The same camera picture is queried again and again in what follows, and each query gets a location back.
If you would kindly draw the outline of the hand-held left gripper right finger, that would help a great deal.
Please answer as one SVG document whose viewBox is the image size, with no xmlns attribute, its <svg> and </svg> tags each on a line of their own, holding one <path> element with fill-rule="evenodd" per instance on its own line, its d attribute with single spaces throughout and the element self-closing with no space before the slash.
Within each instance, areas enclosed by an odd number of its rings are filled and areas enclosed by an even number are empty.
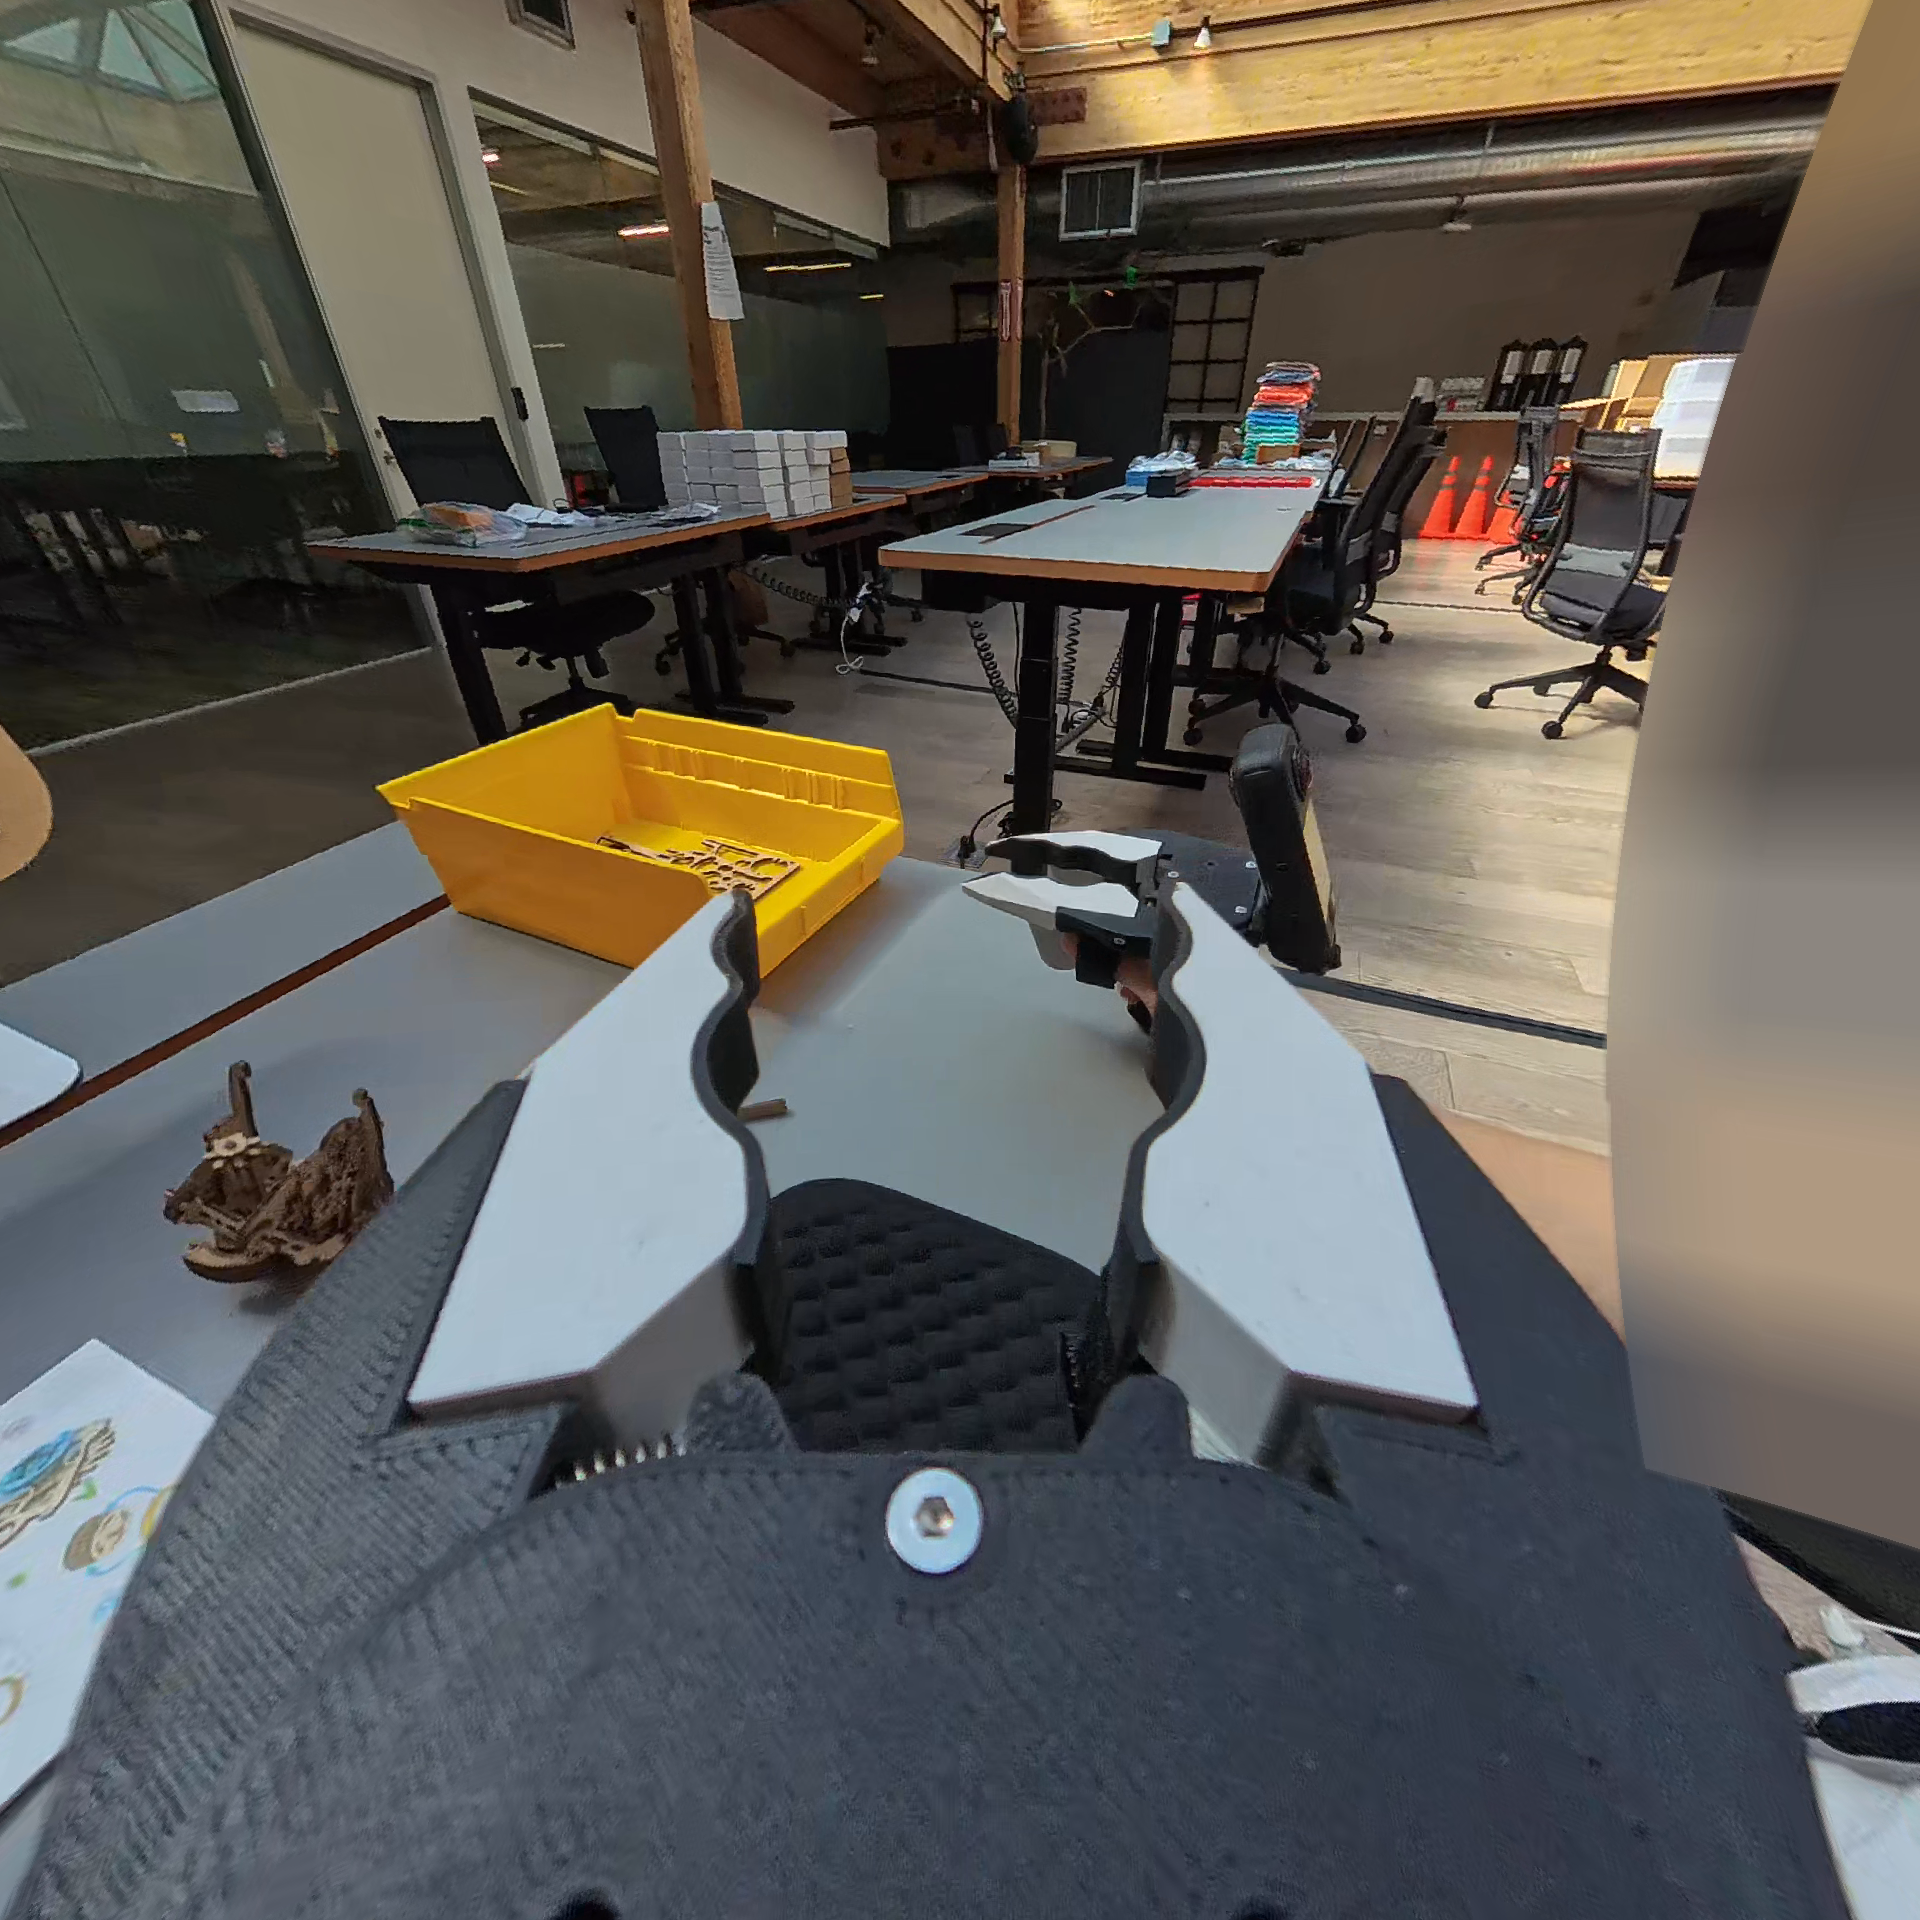
<svg viewBox="0 0 1920 1920">
<path fill-rule="evenodd" d="M 1158 900 L 1155 979 L 1164 1116 L 1121 1180 L 1119 1337 L 1259 1465 L 1317 1409 L 1477 1423 L 1357 1050 L 1182 880 Z"/>
</svg>

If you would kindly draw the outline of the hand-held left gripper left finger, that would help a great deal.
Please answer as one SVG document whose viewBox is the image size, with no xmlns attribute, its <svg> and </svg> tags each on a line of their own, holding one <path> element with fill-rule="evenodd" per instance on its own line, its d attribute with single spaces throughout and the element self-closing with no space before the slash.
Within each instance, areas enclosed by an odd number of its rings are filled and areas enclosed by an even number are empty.
<svg viewBox="0 0 1920 1920">
<path fill-rule="evenodd" d="M 712 896 L 532 1061 L 412 1381 L 419 1420 L 569 1403 L 636 1457 L 752 1355 L 758 983 L 752 899 Z"/>
</svg>

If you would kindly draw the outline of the laser-cut wooden parts sheet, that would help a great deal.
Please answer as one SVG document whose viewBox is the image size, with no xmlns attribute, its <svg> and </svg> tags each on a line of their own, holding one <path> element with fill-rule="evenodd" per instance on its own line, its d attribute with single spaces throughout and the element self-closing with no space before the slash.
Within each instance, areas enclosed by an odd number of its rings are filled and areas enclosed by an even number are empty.
<svg viewBox="0 0 1920 1920">
<path fill-rule="evenodd" d="M 660 868 L 685 873 L 715 896 L 743 895 L 761 900 L 801 873 L 801 864 L 792 857 L 710 834 L 692 849 L 652 849 L 616 834 L 601 834 L 595 843 L 612 852 L 647 860 Z"/>
</svg>

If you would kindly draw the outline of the yellow plastic bin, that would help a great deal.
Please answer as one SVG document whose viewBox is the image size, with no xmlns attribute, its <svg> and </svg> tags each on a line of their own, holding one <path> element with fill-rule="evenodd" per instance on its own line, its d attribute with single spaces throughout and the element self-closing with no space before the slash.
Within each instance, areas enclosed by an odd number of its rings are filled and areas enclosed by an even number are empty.
<svg viewBox="0 0 1920 1920">
<path fill-rule="evenodd" d="M 636 970 L 710 891 L 681 872 L 598 849 L 719 836 L 801 864 L 752 900 L 758 972 L 781 967 L 902 851 L 888 756 L 679 712 L 561 717 L 380 787 L 469 919 Z"/>
</svg>

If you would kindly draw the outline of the illustrated instruction booklet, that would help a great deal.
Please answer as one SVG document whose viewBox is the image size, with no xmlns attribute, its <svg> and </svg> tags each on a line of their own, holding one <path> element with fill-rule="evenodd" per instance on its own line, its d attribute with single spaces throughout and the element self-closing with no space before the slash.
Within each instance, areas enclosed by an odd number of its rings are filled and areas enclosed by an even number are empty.
<svg viewBox="0 0 1920 1920">
<path fill-rule="evenodd" d="M 1 1407 L 1 1807 L 62 1754 L 209 1415 L 92 1339 Z"/>
</svg>

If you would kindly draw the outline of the partly built wooden model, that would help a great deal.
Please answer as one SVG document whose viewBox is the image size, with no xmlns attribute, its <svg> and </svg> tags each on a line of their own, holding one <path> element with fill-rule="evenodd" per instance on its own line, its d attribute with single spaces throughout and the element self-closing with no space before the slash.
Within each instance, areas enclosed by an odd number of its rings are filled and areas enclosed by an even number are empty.
<svg viewBox="0 0 1920 1920">
<path fill-rule="evenodd" d="M 201 1231 L 183 1264 L 217 1285 L 312 1281 L 395 1197 L 377 1105 L 357 1088 L 352 1111 L 297 1156 L 255 1129 L 249 1064 L 229 1068 L 227 1092 L 199 1163 L 163 1197 L 169 1224 Z"/>
</svg>

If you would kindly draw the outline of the long grey desk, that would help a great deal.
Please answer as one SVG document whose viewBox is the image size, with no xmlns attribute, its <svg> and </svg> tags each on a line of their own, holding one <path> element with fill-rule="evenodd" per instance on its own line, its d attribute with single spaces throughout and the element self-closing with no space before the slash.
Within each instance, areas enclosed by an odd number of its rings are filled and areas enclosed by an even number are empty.
<svg viewBox="0 0 1920 1920">
<path fill-rule="evenodd" d="M 1167 745 L 1182 612 L 1198 600 L 1195 641 L 1212 641 L 1232 594 L 1265 593 L 1325 489 L 1323 477 L 1281 484 L 1188 488 L 1180 497 L 1113 489 L 1048 501 L 993 520 L 887 544 L 879 565 L 920 577 L 927 608 L 981 612 L 1020 607 L 1015 667 L 1015 767 L 1007 825 L 1043 832 L 1060 756 L 1060 615 L 1104 608 L 1125 615 L 1119 706 L 1104 755 L 1078 772 L 1198 792 L 1230 761 Z"/>
</svg>

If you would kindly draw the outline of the black textured pad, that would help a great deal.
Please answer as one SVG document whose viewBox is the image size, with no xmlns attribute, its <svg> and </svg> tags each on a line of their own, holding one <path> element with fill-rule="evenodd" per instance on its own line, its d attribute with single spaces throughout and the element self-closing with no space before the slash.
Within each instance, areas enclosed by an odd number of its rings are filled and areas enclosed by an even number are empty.
<svg viewBox="0 0 1920 1920">
<path fill-rule="evenodd" d="M 806 1455 L 1071 1455 L 1113 1373 L 1094 1272 L 875 1184 L 777 1194 L 755 1288 L 755 1365 Z"/>
</svg>

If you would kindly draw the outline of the black mesh office chair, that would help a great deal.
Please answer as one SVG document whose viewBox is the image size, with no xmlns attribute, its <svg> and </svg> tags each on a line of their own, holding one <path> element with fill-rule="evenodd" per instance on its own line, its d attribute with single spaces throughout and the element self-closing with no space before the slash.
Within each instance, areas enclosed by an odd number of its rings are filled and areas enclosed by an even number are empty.
<svg viewBox="0 0 1920 1920">
<path fill-rule="evenodd" d="M 1644 660 L 1664 621 L 1664 587 L 1644 565 L 1651 551 L 1653 497 L 1661 435 L 1584 433 L 1569 457 L 1541 569 L 1526 586 L 1525 620 L 1551 635 L 1591 647 L 1591 657 L 1555 673 L 1496 681 L 1475 695 L 1492 708 L 1496 695 L 1526 689 L 1539 698 L 1569 689 L 1566 706 L 1542 723 L 1561 738 L 1576 708 L 1612 693 L 1644 714 L 1647 684 L 1620 660 Z"/>
</svg>

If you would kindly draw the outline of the stack of colourful packets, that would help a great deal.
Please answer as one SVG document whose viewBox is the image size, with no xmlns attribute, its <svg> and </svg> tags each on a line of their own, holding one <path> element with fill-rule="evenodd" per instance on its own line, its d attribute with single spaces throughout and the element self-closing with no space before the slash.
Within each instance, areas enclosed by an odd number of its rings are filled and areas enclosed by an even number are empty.
<svg viewBox="0 0 1920 1920">
<path fill-rule="evenodd" d="M 1265 363 L 1239 429 L 1239 457 L 1277 464 L 1301 455 L 1320 368 L 1299 359 Z"/>
</svg>

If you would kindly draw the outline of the stack of white boxes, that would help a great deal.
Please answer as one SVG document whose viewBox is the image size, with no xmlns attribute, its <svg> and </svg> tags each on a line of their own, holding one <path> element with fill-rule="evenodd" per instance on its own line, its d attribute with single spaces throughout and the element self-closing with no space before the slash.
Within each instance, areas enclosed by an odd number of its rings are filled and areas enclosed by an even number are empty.
<svg viewBox="0 0 1920 1920">
<path fill-rule="evenodd" d="M 830 429 L 689 429 L 656 435 L 665 501 L 723 515 L 804 520 L 854 506 L 848 435 Z"/>
</svg>

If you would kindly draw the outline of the grey desk orange edge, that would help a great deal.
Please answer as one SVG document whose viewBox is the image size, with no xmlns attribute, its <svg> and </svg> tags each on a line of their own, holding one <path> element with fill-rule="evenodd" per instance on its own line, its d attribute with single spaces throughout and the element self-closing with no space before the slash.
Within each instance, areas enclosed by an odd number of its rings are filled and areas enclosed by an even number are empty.
<svg viewBox="0 0 1920 1920">
<path fill-rule="evenodd" d="M 437 612 L 440 652 L 472 738 L 487 748 L 507 738 L 511 730 L 472 621 L 481 608 L 511 600 L 569 608 L 612 589 L 670 593 L 688 679 L 681 701 L 688 708 L 749 730 L 763 730 L 772 715 L 792 714 L 783 698 L 745 693 L 726 620 L 724 579 L 749 561 L 749 538 L 772 529 L 761 512 L 685 523 L 598 517 L 588 527 L 539 527 L 513 543 L 447 544 L 393 530 L 307 543 L 303 553 L 311 561 L 357 565 L 395 586 L 423 587 Z"/>
</svg>

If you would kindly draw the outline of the stack of cardboard boxes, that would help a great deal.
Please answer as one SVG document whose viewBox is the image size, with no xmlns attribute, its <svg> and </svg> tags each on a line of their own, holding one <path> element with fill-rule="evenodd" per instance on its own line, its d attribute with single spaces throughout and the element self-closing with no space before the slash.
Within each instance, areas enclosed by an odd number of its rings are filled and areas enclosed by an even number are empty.
<svg viewBox="0 0 1920 1920">
<path fill-rule="evenodd" d="M 1688 381 L 1691 371 L 1733 367 L 1734 362 L 1737 352 L 1664 352 L 1628 359 L 1612 368 L 1607 393 L 1563 403 L 1557 413 L 1563 425 L 1576 429 L 1647 429 L 1675 378 Z"/>
</svg>

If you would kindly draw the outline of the clear plastic packets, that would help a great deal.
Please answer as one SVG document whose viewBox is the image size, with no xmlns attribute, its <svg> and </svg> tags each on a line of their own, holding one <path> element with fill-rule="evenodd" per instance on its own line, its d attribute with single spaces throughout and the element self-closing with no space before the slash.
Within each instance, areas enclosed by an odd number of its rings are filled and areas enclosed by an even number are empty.
<svg viewBox="0 0 1920 1920">
<path fill-rule="evenodd" d="M 428 501 L 398 522 L 398 530 L 416 543 L 461 548 L 574 538 L 595 527 L 597 517 L 588 512 L 551 509 L 526 501 L 489 507 L 460 499 Z"/>
</svg>

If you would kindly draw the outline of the silver ventilation duct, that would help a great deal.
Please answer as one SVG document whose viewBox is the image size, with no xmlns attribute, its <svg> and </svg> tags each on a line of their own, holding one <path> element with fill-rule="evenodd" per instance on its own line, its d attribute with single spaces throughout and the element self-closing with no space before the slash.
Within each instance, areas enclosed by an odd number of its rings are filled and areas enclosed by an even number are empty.
<svg viewBox="0 0 1920 1920">
<path fill-rule="evenodd" d="M 1454 129 L 1422 137 L 1143 160 L 1139 236 L 1277 236 L 1337 226 L 1555 218 L 1572 209 L 1716 207 L 1782 194 L 1808 170 L 1811 108 L 1673 123 L 1591 121 Z M 1057 239 L 1057 171 L 1036 171 L 1027 210 Z"/>
</svg>

